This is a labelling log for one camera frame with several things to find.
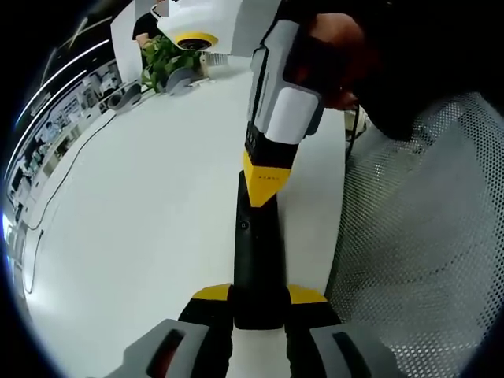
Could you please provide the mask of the person's right hand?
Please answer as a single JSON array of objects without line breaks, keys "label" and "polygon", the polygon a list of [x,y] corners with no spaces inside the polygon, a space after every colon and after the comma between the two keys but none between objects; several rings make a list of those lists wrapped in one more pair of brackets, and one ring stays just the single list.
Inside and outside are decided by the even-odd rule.
[{"label": "person's right hand", "polygon": [[357,87],[381,66],[380,54],[349,15],[322,13],[309,25],[309,43],[295,59],[294,79],[321,94],[324,107],[353,109]]}]

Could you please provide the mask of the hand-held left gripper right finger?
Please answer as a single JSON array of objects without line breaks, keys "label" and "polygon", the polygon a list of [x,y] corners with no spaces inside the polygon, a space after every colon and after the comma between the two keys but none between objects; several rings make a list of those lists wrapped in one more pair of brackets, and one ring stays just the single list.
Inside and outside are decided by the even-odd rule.
[{"label": "hand-held left gripper right finger", "polygon": [[287,359],[292,377],[401,377],[394,353],[369,330],[342,324],[318,291],[287,286]]}]

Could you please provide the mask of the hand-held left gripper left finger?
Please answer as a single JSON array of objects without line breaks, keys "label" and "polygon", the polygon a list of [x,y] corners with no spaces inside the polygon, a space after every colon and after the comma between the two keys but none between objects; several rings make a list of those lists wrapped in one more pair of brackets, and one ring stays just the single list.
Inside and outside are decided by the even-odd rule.
[{"label": "hand-held left gripper left finger", "polygon": [[176,320],[166,319],[123,353],[109,377],[225,377],[232,355],[231,284],[196,292]]}]

